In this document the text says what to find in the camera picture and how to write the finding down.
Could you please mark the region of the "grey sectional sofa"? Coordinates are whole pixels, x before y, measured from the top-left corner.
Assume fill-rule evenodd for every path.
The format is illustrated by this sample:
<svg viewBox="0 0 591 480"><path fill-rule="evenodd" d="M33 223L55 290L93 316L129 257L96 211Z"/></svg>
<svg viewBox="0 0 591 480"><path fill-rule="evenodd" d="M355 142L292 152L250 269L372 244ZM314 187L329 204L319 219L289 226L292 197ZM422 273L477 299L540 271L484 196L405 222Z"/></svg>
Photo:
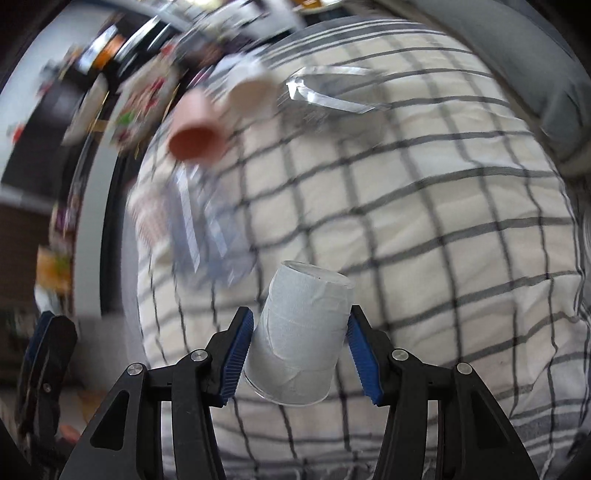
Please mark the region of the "grey sectional sofa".
<svg viewBox="0 0 591 480"><path fill-rule="evenodd" d="M590 69L526 1L382 1L476 53L567 177L590 173Z"/></svg>

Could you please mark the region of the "pink plastic cup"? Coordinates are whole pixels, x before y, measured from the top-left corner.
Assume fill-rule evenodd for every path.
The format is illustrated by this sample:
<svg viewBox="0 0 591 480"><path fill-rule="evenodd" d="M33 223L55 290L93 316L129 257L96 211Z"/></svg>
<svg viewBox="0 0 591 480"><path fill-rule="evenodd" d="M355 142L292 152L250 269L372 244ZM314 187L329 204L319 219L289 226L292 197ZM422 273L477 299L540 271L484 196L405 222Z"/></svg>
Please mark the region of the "pink plastic cup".
<svg viewBox="0 0 591 480"><path fill-rule="evenodd" d="M202 88L187 91L175 106L168 133L168 150L181 162L212 165L221 160L228 134L221 115Z"/></svg>

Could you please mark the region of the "white tv cabinet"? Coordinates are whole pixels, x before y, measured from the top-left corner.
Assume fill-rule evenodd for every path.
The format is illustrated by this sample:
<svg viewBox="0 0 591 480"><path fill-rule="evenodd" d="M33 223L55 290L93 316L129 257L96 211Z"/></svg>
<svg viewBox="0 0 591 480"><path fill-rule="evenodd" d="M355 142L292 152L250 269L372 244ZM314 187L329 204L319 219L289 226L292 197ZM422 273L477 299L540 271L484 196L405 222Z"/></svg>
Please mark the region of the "white tv cabinet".
<svg viewBox="0 0 591 480"><path fill-rule="evenodd" d="M79 212L73 265L73 313L78 320L102 315L100 304L101 250L104 220L118 153L103 136L88 175Z"/></svg>

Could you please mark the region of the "two-tier shell snack tray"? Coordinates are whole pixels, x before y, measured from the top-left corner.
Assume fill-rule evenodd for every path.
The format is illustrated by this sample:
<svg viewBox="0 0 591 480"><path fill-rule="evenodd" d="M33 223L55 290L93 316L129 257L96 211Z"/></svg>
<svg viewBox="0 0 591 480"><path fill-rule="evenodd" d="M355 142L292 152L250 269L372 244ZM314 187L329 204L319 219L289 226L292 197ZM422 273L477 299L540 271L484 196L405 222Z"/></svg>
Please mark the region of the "two-tier shell snack tray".
<svg viewBox="0 0 591 480"><path fill-rule="evenodd" d="M107 121L104 133L120 152L133 149L149 133L169 105L180 72L172 54L159 53L125 80L116 91L123 106ZM79 144L98 121L98 114L107 96L106 78L100 74L82 97L67 127L61 145Z"/></svg>

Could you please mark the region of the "clear plastic cup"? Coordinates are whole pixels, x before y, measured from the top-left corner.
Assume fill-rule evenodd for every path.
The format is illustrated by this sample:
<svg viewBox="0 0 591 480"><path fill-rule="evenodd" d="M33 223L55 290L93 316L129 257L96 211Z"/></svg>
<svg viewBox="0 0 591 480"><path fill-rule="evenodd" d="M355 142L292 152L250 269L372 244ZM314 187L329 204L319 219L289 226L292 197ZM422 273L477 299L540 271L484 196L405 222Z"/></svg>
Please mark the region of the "clear plastic cup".
<svg viewBox="0 0 591 480"><path fill-rule="evenodd" d="M249 276L254 258L245 226L216 175L200 165L177 166L166 201L173 265L188 285L231 287Z"/></svg>

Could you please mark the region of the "checked white tablecloth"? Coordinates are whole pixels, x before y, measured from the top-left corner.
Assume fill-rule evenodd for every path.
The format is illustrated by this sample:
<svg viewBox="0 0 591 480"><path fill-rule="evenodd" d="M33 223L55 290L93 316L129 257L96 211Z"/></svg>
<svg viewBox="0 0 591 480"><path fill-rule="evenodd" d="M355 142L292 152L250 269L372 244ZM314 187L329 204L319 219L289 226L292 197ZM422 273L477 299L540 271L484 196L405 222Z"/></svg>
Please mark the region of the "checked white tablecloth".
<svg viewBox="0 0 591 480"><path fill-rule="evenodd" d="M233 124L216 173L256 258L233 288L192 289L139 250L150 367L175 363L259 311L280 264L347 275L356 304L431 364L470 363L538 475L557 478L590 430L590 323L565 185L489 69L457 40L403 19L342 18L274 44L280 77L312 65L385 74L373 147L308 138L278 118Z"/></svg>

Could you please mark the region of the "patterned paper cup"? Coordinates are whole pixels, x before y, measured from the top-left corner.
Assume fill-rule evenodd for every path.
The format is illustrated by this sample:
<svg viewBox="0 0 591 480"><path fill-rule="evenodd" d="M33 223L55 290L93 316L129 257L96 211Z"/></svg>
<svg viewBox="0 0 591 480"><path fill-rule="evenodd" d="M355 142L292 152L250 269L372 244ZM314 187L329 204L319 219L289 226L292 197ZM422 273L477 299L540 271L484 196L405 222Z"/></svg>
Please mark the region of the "patterned paper cup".
<svg viewBox="0 0 591 480"><path fill-rule="evenodd" d="M128 210L135 224L139 239L154 256L170 252L170 232L167 198L154 187L136 188L132 191Z"/></svg>

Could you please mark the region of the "white plastic cup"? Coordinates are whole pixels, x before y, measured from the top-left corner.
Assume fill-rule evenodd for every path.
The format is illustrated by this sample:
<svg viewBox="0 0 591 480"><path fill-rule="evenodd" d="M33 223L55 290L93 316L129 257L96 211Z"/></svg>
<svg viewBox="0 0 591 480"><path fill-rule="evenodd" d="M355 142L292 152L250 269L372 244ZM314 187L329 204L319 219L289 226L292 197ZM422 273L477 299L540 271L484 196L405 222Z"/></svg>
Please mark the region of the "white plastic cup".
<svg viewBox="0 0 591 480"><path fill-rule="evenodd" d="M277 90L277 80L263 62L245 58L228 73L226 104L245 119L267 119L276 111Z"/></svg>

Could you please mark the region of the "white tape-wrapped paper cup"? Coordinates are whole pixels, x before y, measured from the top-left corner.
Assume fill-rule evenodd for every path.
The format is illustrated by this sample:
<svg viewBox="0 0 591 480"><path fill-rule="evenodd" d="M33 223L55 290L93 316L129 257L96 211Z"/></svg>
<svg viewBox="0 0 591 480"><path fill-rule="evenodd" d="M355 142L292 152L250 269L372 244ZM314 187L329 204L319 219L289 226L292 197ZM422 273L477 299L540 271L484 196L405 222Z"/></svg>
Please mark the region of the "white tape-wrapped paper cup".
<svg viewBox="0 0 591 480"><path fill-rule="evenodd" d="M253 331L245 379L264 399L314 405L332 386L355 285L345 275L284 261L270 282Z"/></svg>

